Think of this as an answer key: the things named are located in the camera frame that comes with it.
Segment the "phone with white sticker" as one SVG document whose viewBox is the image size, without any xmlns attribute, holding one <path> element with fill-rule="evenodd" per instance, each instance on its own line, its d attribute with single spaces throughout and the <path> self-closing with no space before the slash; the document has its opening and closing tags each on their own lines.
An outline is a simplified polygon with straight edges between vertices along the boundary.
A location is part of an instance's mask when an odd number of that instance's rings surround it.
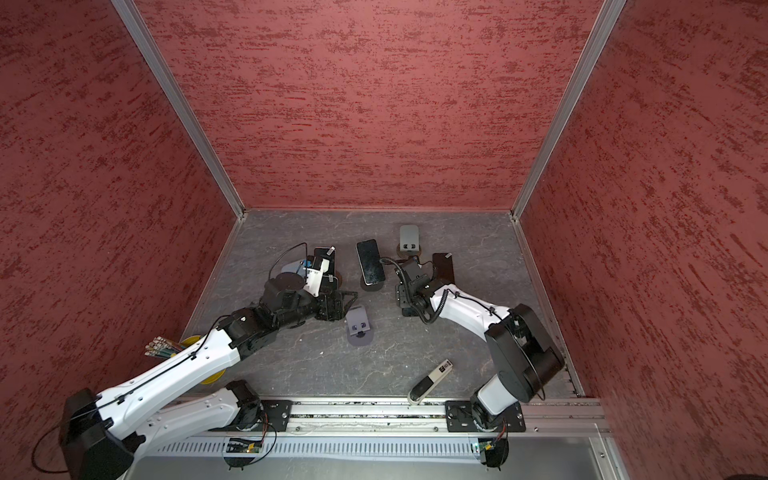
<svg viewBox="0 0 768 480">
<path fill-rule="evenodd" d="M 444 284 L 455 283 L 453 255 L 451 253 L 433 253 L 432 263 L 436 278 L 440 279 Z"/>
</svg>

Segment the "grey round stand front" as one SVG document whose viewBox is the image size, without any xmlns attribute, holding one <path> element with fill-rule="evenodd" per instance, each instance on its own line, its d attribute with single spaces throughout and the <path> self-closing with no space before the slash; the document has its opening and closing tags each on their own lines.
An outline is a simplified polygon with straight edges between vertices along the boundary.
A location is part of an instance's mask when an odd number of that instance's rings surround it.
<svg viewBox="0 0 768 480">
<path fill-rule="evenodd" d="M 352 307 L 346 314 L 345 325 L 348 342 L 355 347 L 370 345 L 373 341 L 373 329 L 364 306 Z"/>
</svg>

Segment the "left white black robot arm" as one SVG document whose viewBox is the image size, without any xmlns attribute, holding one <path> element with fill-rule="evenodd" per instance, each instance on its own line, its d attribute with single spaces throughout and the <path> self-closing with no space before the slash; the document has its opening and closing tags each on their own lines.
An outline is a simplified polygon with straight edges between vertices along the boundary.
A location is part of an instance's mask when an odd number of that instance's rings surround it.
<svg viewBox="0 0 768 480">
<path fill-rule="evenodd" d="M 179 397 L 271 344 L 280 330 L 309 319 L 338 321 L 357 300 L 335 283 L 318 294 L 295 273 L 268 280 L 258 302 L 215 320 L 200 340 L 163 363 L 100 393 L 70 396 L 59 444 L 73 479 L 118 479 L 139 457 L 198 433 L 224 429 L 264 438 L 271 429 L 258 394 L 232 381 L 198 400 Z"/>
</svg>

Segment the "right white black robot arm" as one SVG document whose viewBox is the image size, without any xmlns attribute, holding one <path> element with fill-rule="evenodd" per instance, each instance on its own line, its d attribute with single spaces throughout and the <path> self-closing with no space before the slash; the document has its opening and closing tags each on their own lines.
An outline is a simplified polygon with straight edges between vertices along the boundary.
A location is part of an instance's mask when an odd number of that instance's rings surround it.
<svg viewBox="0 0 768 480">
<path fill-rule="evenodd" d="M 435 253 L 427 273 L 417 256 L 382 258 L 398 277 L 396 298 L 405 317 L 426 325 L 450 321 L 483 340 L 495 373 L 470 397 L 475 427 L 493 432 L 510 421 L 523 403 L 546 398 L 545 385 L 564 367 L 564 357 L 533 309 L 495 305 L 455 284 L 453 257 Z"/>
</svg>

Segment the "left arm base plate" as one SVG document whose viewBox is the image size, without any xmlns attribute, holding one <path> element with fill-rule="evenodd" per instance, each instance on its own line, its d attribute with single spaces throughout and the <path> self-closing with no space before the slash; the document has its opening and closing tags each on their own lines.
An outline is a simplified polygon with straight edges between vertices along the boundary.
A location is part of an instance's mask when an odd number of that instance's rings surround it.
<svg viewBox="0 0 768 480">
<path fill-rule="evenodd" d="M 262 435 L 272 426 L 278 432 L 285 432 L 293 405 L 293 401 L 285 399 L 248 402 L 240 407 L 232 422 L 215 431 Z"/>
</svg>

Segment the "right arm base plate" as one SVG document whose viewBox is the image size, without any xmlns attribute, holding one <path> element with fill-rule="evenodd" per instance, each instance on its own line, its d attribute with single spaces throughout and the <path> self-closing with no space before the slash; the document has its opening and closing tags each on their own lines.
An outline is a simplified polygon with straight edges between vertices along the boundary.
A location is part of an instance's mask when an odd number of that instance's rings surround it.
<svg viewBox="0 0 768 480">
<path fill-rule="evenodd" d="M 445 416 L 447 429 L 451 433 L 526 431 L 520 402 L 513 403 L 499 414 L 492 414 L 479 401 L 449 400 L 445 402 Z"/>
</svg>

